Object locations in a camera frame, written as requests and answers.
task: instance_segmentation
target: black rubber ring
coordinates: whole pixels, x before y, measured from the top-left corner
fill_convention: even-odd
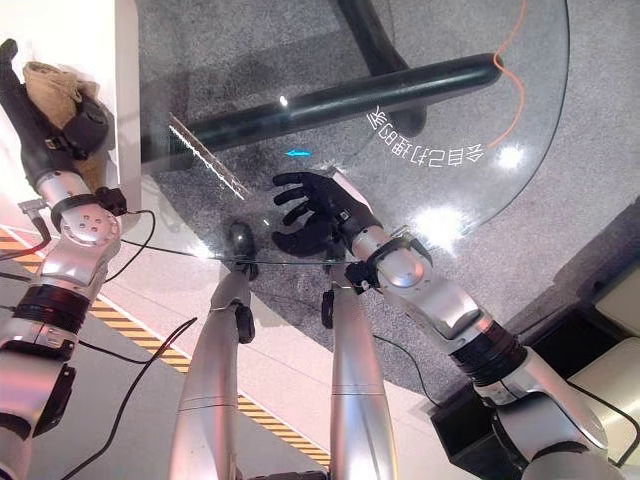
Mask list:
[[[70,208],[79,207],[81,205],[90,205],[92,203],[99,203],[98,198],[92,193],[74,195],[73,197],[59,201],[51,209],[51,222],[53,223],[53,226],[56,227],[56,230],[59,232],[60,222],[62,221],[62,212],[69,210]]]
[[[391,252],[395,252],[400,248],[408,248],[409,242],[404,237],[394,237],[389,240],[387,243],[378,248],[375,252],[373,252],[369,258],[367,259],[367,265],[377,269],[378,263],[380,263],[384,257],[389,255]]]

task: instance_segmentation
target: orange cable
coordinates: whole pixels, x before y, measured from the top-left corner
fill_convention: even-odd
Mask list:
[[[511,30],[511,33],[509,34],[507,39],[502,43],[502,45],[500,45],[500,48],[498,48],[496,53],[493,54],[493,64],[502,73],[504,73],[507,77],[509,77],[513,81],[513,83],[515,83],[516,87],[518,88],[518,92],[520,94],[520,104],[518,105],[518,111],[516,112],[515,117],[513,117],[513,121],[511,122],[511,125],[509,125],[509,128],[507,128],[502,135],[500,135],[494,141],[489,143],[487,145],[487,148],[495,147],[502,140],[504,140],[505,137],[507,135],[509,135],[509,133],[511,133],[511,130],[513,130],[513,127],[515,127],[516,123],[518,123],[518,120],[520,119],[520,115],[522,114],[522,109],[524,107],[524,85],[522,85],[522,81],[518,78],[518,76],[515,73],[513,73],[512,71],[510,71],[510,70],[504,68],[502,65],[500,65],[500,63],[498,62],[498,56],[506,50],[506,48],[509,45],[509,43],[511,43],[511,41],[513,40],[513,37],[516,36],[516,33],[520,29],[520,26],[522,25],[522,22],[524,20],[526,9],[527,9],[527,0],[522,0],[522,6],[520,7],[520,15],[518,17],[518,21],[516,22],[515,26],[513,27],[513,30]]]

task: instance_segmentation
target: metal bar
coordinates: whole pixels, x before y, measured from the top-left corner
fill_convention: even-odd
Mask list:
[[[409,65],[395,49],[370,0],[338,0],[360,53],[371,75],[408,70]],[[391,112],[393,126],[405,137],[415,137],[427,121],[427,110],[417,106]]]
[[[348,120],[375,111],[377,106],[392,112],[441,102],[491,85],[499,77],[493,54],[485,53],[353,80],[288,99],[286,105],[274,102],[226,113],[187,125],[187,129],[214,152]],[[157,159],[143,153],[143,162]],[[158,169],[146,166],[144,170]]]
[[[396,480],[396,448],[380,364],[369,322],[344,269],[331,267],[331,478]]]
[[[218,285],[184,383],[171,447],[170,480],[235,480],[238,327],[249,305],[248,276],[229,273]]]

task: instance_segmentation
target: robotic arm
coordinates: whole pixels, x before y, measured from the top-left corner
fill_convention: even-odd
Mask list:
[[[0,45],[0,104],[20,137],[27,180],[51,208],[60,240],[13,317],[0,324],[2,480],[26,477],[31,439],[62,417],[75,376],[67,361],[105,280],[107,263],[120,248],[115,216],[101,206],[72,163],[72,158],[79,158],[76,147],[86,153],[101,143],[106,118],[85,99],[88,108],[57,131],[30,102],[13,72],[16,53],[15,41]],[[28,212],[32,218],[37,208]]]
[[[313,212],[298,231],[274,233],[276,245],[300,256],[343,241],[360,260],[347,269],[356,291],[376,287],[439,340],[484,403],[495,408],[496,434],[528,463],[524,479],[622,478],[607,462],[604,429],[582,399],[467,292],[435,275],[415,238],[387,234],[339,174],[283,174],[274,183],[302,184],[276,196],[278,205],[306,197],[285,216],[285,225]]]

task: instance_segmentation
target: gray carpet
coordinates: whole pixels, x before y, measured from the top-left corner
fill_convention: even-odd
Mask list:
[[[411,65],[495,49],[517,16],[520,2],[376,2],[385,28]],[[202,164],[156,176],[163,193],[213,251],[223,246],[225,222],[240,215],[256,229],[264,258],[282,258],[269,244],[269,227],[282,211],[270,206],[270,177],[278,171],[338,165],[373,203],[386,225],[424,206],[454,205],[474,229],[452,255],[433,252],[435,265],[469,290],[501,322],[525,309],[556,273],[638,194],[638,5],[632,0],[571,2],[571,59],[567,96],[555,141],[522,194],[488,223],[527,183],[555,128],[563,94],[562,2],[530,2],[507,64],[527,86],[526,109],[512,139],[527,158],[507,176],[497,156],[462,168],[415,170],[397,164],[364,119],[220,152],[220,159],[254,192],[242,207],[212,181]],[[185,122],[291,96],[367,74],[344,21],[330,1],[233,2],[139,0],[143,133],[166,147],[166,116]],[[513,85],[489,89],[428,109],[415,144],[453,147],[483,141],[513,117]],[[314,152],[305,161],[283,152]],[[331,347],[315,306],[326,280],[320,268],[263,266],[258,295],[303,332]],[[380,296],[363,295],[376,333],[405,345],[418,359],[427,388],[442,400],[464,378],[432,338]],[[519,320],[525,325],[535,320]],[[394,383],[418,391],[401,352],[380,345],[383,369]]]

